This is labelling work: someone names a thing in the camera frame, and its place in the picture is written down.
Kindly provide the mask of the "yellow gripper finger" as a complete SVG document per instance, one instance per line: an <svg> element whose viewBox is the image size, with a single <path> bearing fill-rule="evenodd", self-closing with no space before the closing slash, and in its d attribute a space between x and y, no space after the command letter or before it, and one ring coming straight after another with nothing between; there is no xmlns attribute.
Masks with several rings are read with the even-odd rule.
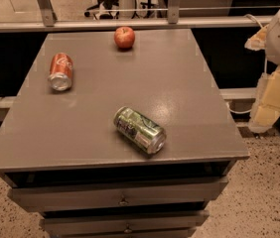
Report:
<svg viewBox="0 0 280 238"><path fill-rule="evenodd" d="M271 74L263 73L256 88L248 128L254 133L269 130L280 117L280 65Z"/></svg>
<svg viewBox="0 0 280 238"><path fill-rule="evenodd" d="M268 26L262 27L256 34L246 41L244 47L252 51L265 50L267 29Z"/></svg>

